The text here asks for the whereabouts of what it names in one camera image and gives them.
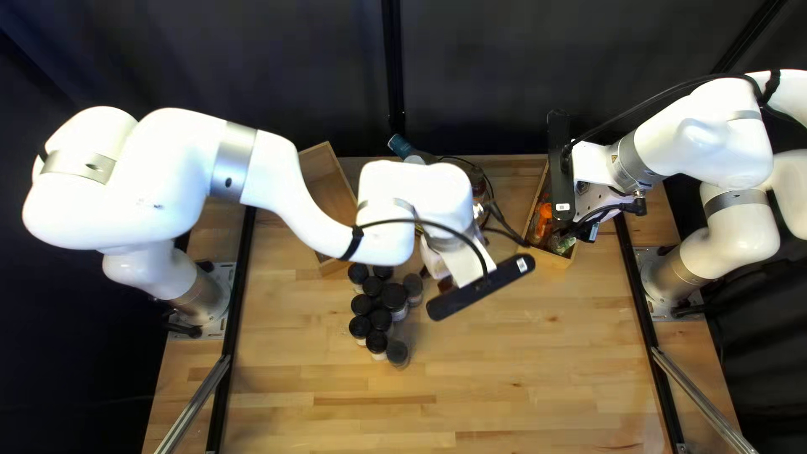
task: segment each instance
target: orange bottle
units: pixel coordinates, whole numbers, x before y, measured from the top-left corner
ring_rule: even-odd
[[[544,203],[535,206],[533,219],[529,222],[527,236],[534,245],[541,242],[541,238],[546,233],[546,228],[552,220],[552,204]]]

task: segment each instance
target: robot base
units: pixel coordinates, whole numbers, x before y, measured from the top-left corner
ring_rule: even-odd
[[[646,267],[651,267],[654,263],[664,260],[663,255],[659,255],[659,247],[634,247],[633,252],[636,254],[636,265],[641,272]],[[642,282],[645,280],[645,273],[642,274]],[[703,297],[700,295],[700,290],[696,290],[687,298],[692,305],[704,304]],[[704,320],[702,313],[693,313],[684,315],[679,318],[672,316],[671,311],[676,307],[675,303],[670,301],[654,301],[647,293],[645,293],[645,301],[647,301],[647,308],[650,310],[650,317],[653,322],[697,322]]]
[[[210,277],[219,285],[222,292],[222,298],[230,300],[230,289],[232,288],[232,280],[235,277],[236,264],[233,262],[213,263],[213,271],[208,273]],[[225,305],[225,309],[220,316],[213,322],[208,323],[202,328],[202,336],[199,338],[192,338],[187,334],[174,333],[169,331],[169,341],[186,341],[186,340],[212,340],[224,338],[224,331],[227,329],[227,318],[229,314],[229,306]],[[173,313],[168,319],[169,323],[176,323],[183,326],[191,326],[182,320],[182,314]]]

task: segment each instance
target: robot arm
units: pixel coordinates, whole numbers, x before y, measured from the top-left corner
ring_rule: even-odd
[[[332,257],[394,266],[414,246],[411,224],[390,223],[365,228],[346,254],[353,230],[311,198],[291,142],[197,112],[161,109],[138,123],[118,109],[93,107],[66,122],[45,150],[23,206],[26,227],[55,246],[101,251],[108,277],[175,307],[192,306],[186,313],[195,313],[188,319],[194,324],[218,318],[226,301],[203,295],[215,285],[171,238],[196,223],[208,195],[276,212],[304,243]],[[372,162],[362,169],[358,200],[357,225],[415,218],[444,225],[464,233],[487,270],[496,269],[475,235],[470,183],[458,167]],[[462,241],[424,230],[458,285],[483,274]]]
[[[770,90],[770,71],[748,74]],[[788,228],[807,239],[807,150],[772,154],[753,87],[736,78],[707,82],[663,109],[616,144],[581,142],[572,151],[580,212],[624,203],[667,176],[703,183],[708,227],[686,238],[663,261],[642,269],[648,296],[675,303],[738,267],[779,249],[766,191],[776,193]],[[807,72],[783,69],[768,106],[807,124]],[[612,210],[604,219],[617,213]]]

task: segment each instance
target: wooden table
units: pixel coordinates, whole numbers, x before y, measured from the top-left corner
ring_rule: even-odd
[[[368,160],[340,159],[354,190]],[[485,168],[509,223],[523,225],[544,157],[472,160]],[[644,218],[628,216],[634,244],[678,242],[662,188],[648,208]],[[215,202],[209,209],[236,217],[239,210]],[[204,221],[191,255],[226,255],[239,222]],[[515,250],[506,238],[489,239],[497,261]],[[416,333],[416,347],[403,371],[356,346],[344,273],[321,278],[311,251],[270,213],[259,211],[250,262],[226,452],[670,452],[611,223],[565,271],[539,263],[443,322],[413,311],[404,330]],[[419,267],[416,256],[406,265]],[[427,299],[436,291],[429,284]],[[734,419],[706,325],[656,328],[662,349]],[[167,345],[143,452],[153,452],[220,350],[220,341]],[[721,446],[684,403],[688,441]],[[210,405],[180,452],[204,452]]]

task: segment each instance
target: sticker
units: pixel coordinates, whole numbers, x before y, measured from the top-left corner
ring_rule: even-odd
[[[600,230],[600,223],[595,222],[594,225],[592,225],[592,231],[588,234],[588,241],[594,242],[594,240],[597,238],[597,231],[599,230]]]

